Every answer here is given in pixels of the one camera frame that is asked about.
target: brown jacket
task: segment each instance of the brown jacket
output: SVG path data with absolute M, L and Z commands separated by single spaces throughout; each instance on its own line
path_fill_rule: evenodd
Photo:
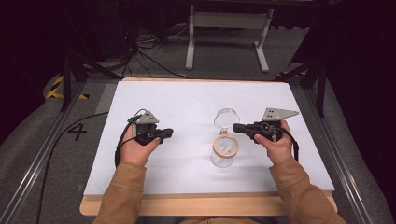
M 323 192 L 309 183 L 309 176 L 295 160 L 270 168 L 280 198 L 286 205 L 290 223 L 345 223 L 334 211 Z M 146 168 L 121 161 L 106 190 L 98 217 L 93 224 L 133 224 L 143 198 Z M 182 224 L 254 224 L 246 217 L 188 217 Z

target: person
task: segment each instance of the person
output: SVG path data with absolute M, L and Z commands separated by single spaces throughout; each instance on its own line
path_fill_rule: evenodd
M 281 127 L 290 131 L 285 120 Z M 132 137 L 132 129 L 124 135 L 124 141 Z M 284 202 L 290 223 L 346 223 L 334 210 L 332 204 L 318 187 L 310 184 L 303 166 L 291 156 L 291 140 L 283 134 L 276 143 L 256 134 L 255 140 L 267 149 L 274 166 L 270 173 Z M 134 223 L 138 219 L 143 198 L 145 165 L 149 155 L 159 145 L 155 139 L 146 146 L 135 140 L 121 148 L 120 165 L 107 188 L 97 218 L 93 224 Z M 186 217 L 182 224 L 253 224 L 248 217 Z

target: desk foot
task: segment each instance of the desk foot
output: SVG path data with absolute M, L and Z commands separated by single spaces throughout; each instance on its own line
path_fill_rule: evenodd
M 260 62 L 260 66 L 262 67 L 262 71 L 264 73 L 268 73 L 270 71 L 269 67 L 268 67 L 268 63 L 265 60 L 265 56 L 264 56 L 264 52 L 262 51 L 262 49 L 259 49 L 259 41 L 255 41 L 254 42 L 254 46 L 257 52 L 257 57 L 259 58 L 259 62 Z
M 192 70 L 192 64 L 194 61 L 194 47 L 195 44 L 192 42 L 189 44 L 189 48 L 187 49 L 187 59 L 186 59 L 186 69 L 187 70 Z

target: hand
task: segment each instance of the hand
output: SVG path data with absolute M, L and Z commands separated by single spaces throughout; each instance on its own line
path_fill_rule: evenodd
M 289 125 L 285 120 L 281 120 L 280 124 L 283 129 L 290 132 Z M 267 149 L 268 157 L 273 164 L 280 163 L 291 157 L 292 142 L 285 133 L 282 133 L 282 138 L 277 142 L 272 142 L 260 134 L 254 135 L 254 139 Z
M 138 142 L 136 142 L 134 139 L 128 141 L 131 139 L 133 136 L 132 132 L 132 125 L 128 128 L 126 131 L 122 142 L 125 142 L 122 147 L 121 147 L 121 156 L 120 159 L 122 161 L 128 161 L 132 162 L 138 165 L 143 165 L 145 166 L 146 163 L 149 160 L 149 155 L 151 152 L 154 151 L 154 149 L 160 144 L 161 139 L 156 138 L 152 140 L 150 143 L 148 143 L 145 146 L 140 145 Z

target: dark background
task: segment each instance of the dark background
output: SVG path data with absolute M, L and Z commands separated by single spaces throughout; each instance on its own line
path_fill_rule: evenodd
M 396 16 L 392 1 L 344 1 L 331 14 L 276 10 L 272 27 L 311 27 L 293 59 L 327 57 L 328 79 L 367 166 L 396 214 Z M 158 37 L 188 18 L 188 6 L 142 7 L 134 15 Z M 0 6 L 0 144 L 45 99 L 43 88 L 59 74 L 67 48 L 93 61 L 126 51 L 125 23 L 112 1 L 2 1 Z

